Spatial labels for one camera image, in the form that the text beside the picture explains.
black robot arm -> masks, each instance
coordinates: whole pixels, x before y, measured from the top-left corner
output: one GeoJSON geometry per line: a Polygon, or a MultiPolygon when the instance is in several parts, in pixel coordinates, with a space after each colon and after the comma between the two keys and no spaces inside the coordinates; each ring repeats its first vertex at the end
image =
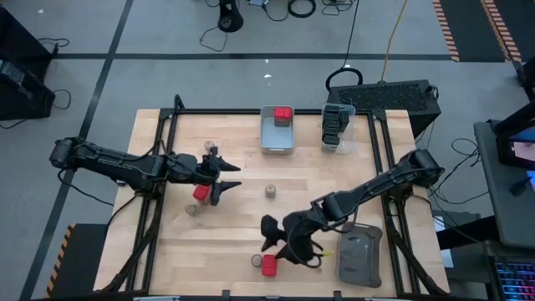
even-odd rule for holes
{"type": "MultiPolygon", "coordinates": [[[[286,245],[277,253],[277,259],[285,258],[294,264],[317,268],[321,264],[322,255],[315,253],[313,246],[322,248],[312,240],[312,234],[318,230],[349,232],[350,230],[341,231],[336,227],[344,225],[349,216],[353,214],[356,216],[360,204],[387,192],[392,196],[406,199],[412,194],[413,185],[429,187],[438,181],[443,172],[444,169],[438,166],[427,150],[413,150],[403,156],[394,168],[365,184],[351,191],[331,192],[311,201],[312,208],[309,210],[288,214],[283,219],[284,230],[278,229],[278,221],[273,217],[264,216],[261,222],[261,232],[266,241],[262,245],[262,251],[277,245],[279,240],[283,240],[286,245]],[[309,265],[308,262],[314,258],[318,258],[319,264],[309,265]]],[[[432,282],[410,249],[404,244],[391,217],[385,223],[389,239],[400,248],[407,262],[415,268],[428,291],[444,294],[445,292],[432,282]]]]}
{"type": "Polygon", "coordinates": [[[241,184],[217,181],[220,171],[240,171],[239,167],[217,156],[217,147],[212,147],[209,154],[202,156],[201,163],[188,154],[149,155],[154,147],[156,145],[142,156],[134,156],[100,147],[79,137],[65,138],[56,141],[50,162],[63,170],[84,168],[114,181],[123,181],[133,190],[151,197],[158,195],[158,183],[162,181],[212,186],[213,206],[217,205],[223,191],[241,184]]]}

black metal frame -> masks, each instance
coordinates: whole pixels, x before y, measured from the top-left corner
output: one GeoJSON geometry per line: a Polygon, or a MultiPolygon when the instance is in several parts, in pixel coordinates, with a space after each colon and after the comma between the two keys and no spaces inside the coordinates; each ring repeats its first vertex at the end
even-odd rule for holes
{"type": "MultiPolygon", "coordinates": [[[[173,141],[176,134],[176,126],[178,121],[178,115],[259,115],[260,110],[259,109],[186,109],[184,108],[184,105],[180,101],[180,98],[178,96],[175,97],[176,102],[176,108],[174,109],[161,109],[160,110],[160,116],[158,119],[158,126],[156,127],[156,133],[155,133],[155,141],[158,141],[162,134],[163,134],[163,128],[165,122],[171,118],[171,127],[169,129],[169,135],[167,137],[167,150],[169,152],[172,151],[173,147],[173,141]]],[[[295,109],[294,110],[295,115],[321,115],[320,109],[295,109]]],[[[369,125],[369,135],[371,139],[371,146],[372,151],[374,153],[374,163],[375,163],[375,169],[377,174],[380,174],[383,172],[383,166],[381,163],[381,157],[380,157],[380,145],[377,138],[377,132],[375,129],[375,115],[371,111],[357,111],[356,115],[366,116],[368,119],[368,125],[369,125]]],[[[393,167],[395,164],[394,159],[394,153],[392,151],[392,145],[390,141],[390,133],[388,130],[388,125],[386,123],[385,119],[380,118],[380,124],[382,128],[383,138],[385,141],[385,150],[386,150],[386,157],[387,161],[389,163],[389,167],[393,167]]],[[[156,147],[153,151],[154,154],[157,154],[159,152],[160,148],[156,147]]],[[[163,207],[163,201],[164,201],[164,193],[165,193],[166,185],[163,184],[161,187],[161,196],[157,199],[155,199],[155,210],[153,215],[153,221],[156,220],[158,223],[161,219],[161,208],[163,207]]],[[[390,213],[390,200],[392,199],[391,196],[382,196],[382,207],[383,207],[383,213],[384,218],[390,218],[392,215],[390,213]]],[[[149,215],[149,207],[150,207],[151,200],[144,199],[141,212],[140,212],[140,220],[138,223],[138,228],[136,231],[136,237],[135,237],[135,244],[134,249],[138,248],[139,242],[141,238],[144,235],[146,222],[149,215]]],[[[400,230],[402,233],[402,237],[404,238],[404,241],[407,246],[411,249],[410,246],[410,237],[409,237],[409,230],[406,222],[406,216],[404,208],[401,204],[401,202],[398,202],[395,200],[395,204],[397,206],[397,214],[399,216],[399,224],[400,224],[400,230]]],[[[146,265],[145,265],[145,271],[143,273],[143,282],[141,286],[141,290],[136,291],[139,294],[147,295],[150,288],[150,279],[152,274],[152,269],[154,265],[154,257],[155,257],[155,248],[156,243],[158,239],[158,231],[156,230],[155,236],[152,238],[149,244],[149,251],[147,253],[147,259],[146,259],[146,265]]],[[[403,280],[400,270],[400,262],[399,262],[399,256],[396,245],[392,243],[388,237],[387,241],[389,244],[389,250],[390,250],[390,261],[392,263],[392,273],[394,274],[394,282],[395,282],[395,291],[396,295],[398,297],[405,297],[405,298],[412,298],[412,299],[429,299],[429,300],[447,300],[447,299],[460,299],[460,298],[452,298],[452,297],[436,297],[426,294],[420,294],[420,283],[418,278],[416,277],[414,271],[410,267],[409,268],[409,274],[410,274],[410,285],[412,288],[412,293],[405,293],[404,286],[403,286],[403,280]]],[[[130,270],[129,277],[127,279],[126,284],[126,291],[133,291],[134,289],[134,283],[135,283],[135,275],[137,273],[137,264],[130,270]]],[[[238,296],[232,296],[233,300],[259,300],[262,298],[270,298],[269,296],[261,296],[261,297],[238,297],[238,296]]],[[[311,297],[274,297],[277,300],[364,300],[364,298],[343,298],[340,291],[334,291],[333,297],[320,297],[320,298],[311,298],[311,297]]],[[[230,300],[230,291],[223,290],[222,296],[180,296],[181,300],[230,300]]]]}

gray floor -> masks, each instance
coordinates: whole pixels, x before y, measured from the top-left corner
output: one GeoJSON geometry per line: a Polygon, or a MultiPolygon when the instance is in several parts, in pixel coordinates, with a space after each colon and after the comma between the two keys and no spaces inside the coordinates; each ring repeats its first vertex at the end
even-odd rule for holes
{"type": "MultiPolygon", "coordinates": [[[[284,1],[273,0],[269,9],[277,18],[284,1]]],[[[8,10],[37,38],[69,38],[61,53],[107,53],[125,0],[10,0],[8,10]]],[[[401,2],[362,0],[355,28],[354,54],[383,54],[401,2]]],[[[431,0],[410,1],[394,39],[394,54],[447,54],[431,0]]],[[[347,47],[352,13],[309,19],[289,18],[274,23],[260,8],[242,4],[244,28],[229,34],[226,53],[343,53],[347,47]]],[[[134,0],[118,53],[203,54],[198,39],[215,26],[217,9],[203,1],[134,0]]],[[[213,32],[207,43],[222,42],[213,32]]],[[[0,191],[0,296],[18,298],[35,255],[44,225],[59,189],[57,170],[48,163],[54,140],[77,135],[103,66],[102,60],[54,60],[46,85],[68,89],[73,104],[53,110],[46,120],[31,120],[12,130],[1,130],[0,191]]],[[[88,139],[125,151],[135,112],[140,108],[171,106],[178,93],[190,108],[257,108],[286,104],[318,108],[327,98],[324,81],[339,68],[339,59],[242,60],[115,60],[111,65],[88,139]]],[[[380,79],[382,61],[349,61],[364,74],[365,83],[380,79]]],[[[440,89],[442,115],[437,119],[429,149],[449,171],[462,156],[450,148],[457,137],[473,139],[472,124],[499,119],[527,103],[513,78],[510,64],[464,64],[452,61],[391,61],[386,80],[428,79],[440,89]]],[[[351,84],[340,76],[333,84],[351,84]]],[[[58,102],[65,101],[64,95],[58,102]]],[[[431,129],[419,146],[426,147],[431,129]]],[[[471,151],[470,145],[461,148],[471,151]]],[[[79,171],[74,184],[112,202],[116,187],[110,180],[79,171]]],[[[481,165],[463,166],[445,185],[452,202],[486,190],[481,165]]],[[[441,205],[451,211],[492,214],[488,196],[465,205],[441,205]]],[[[33,296],[43,297],[64,230],[73,222],[105,223],[110,208],[70,191],[48,250],[33,296]]]]}

wooden tabletop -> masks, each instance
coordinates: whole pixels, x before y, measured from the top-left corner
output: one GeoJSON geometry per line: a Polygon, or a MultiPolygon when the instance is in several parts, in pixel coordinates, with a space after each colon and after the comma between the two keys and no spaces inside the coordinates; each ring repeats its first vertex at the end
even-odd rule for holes
{"type": "MultiPolygon", "coordinates": [[[[154,140],[159,110],[138,110],[128,152],[145,153],[154,140]]],[[[415,148],[406,111],[387,111],[388,126],[398,161],[415,148]]],[[[394,297],[395,286],[390,265],[384,218],[377,197],[359,207],[357,222],[382,229],[380,241],[379,288],[365,288],[341,283],[336,276],[336,256],[324,258],[318,269],[278,261],[276,278],[265,278],[251,265],[251,256],[260,253],[263,237],[260,219],[270,214],[282,221],[290,212],[310,208],[310,201],[331,191],[352,189],[376,176],[374,154],[365,116],[353,117],[357,148],[348,155],[326,154],[320,150],[321,117],[296,115],[295,152],[290,156],[265,156],[259,148],[259,115],[180,115],[176,130],[176,153],[198,158],[205,152],[204,142],[215,141],[223,158],[242,168],[222,172],[222,180],[243,184],[223,193],[217,207],[205,207],[196,217],[184,208],[195,203],[192,185],[167,185],[150,294],[221,295],[230,289],[233,296],[309,296],[330,297],[340,290],[345,297],[394,297]],[[277,196],[268,200],[264,187],[274,184],[277,196]]],[[[167,122],[164,137],[167,137],[167,122]]],[[[380,124],[376,123],[382,162],[387,170],[380,124]]],[[[131,198],[128,187],[119,189],[115,210],[131,198]]],[[[415,194],[425,196],[425,189],[415,187],[415,194]]],[[[132,252],[140,216],[141,199],[127,207],[110,226],[94,288],[103,288],[120,270],[132,252]]],[[[407,201],[405,212],[415,256],[437,284],[449,291],[441,251],[436,239],[431,210],[417,198],[407,201]]],[[[313,239],[326,250],[337,251],[339,234],[316,232],[313,239]]],[[[275,254],[281,247],[272,247],[275,254]]],[[[410,291],[405,259],[400,264],[405,291],[410,291]]],[[[136,287],[145,267],[140,260],[136,287]]]]}

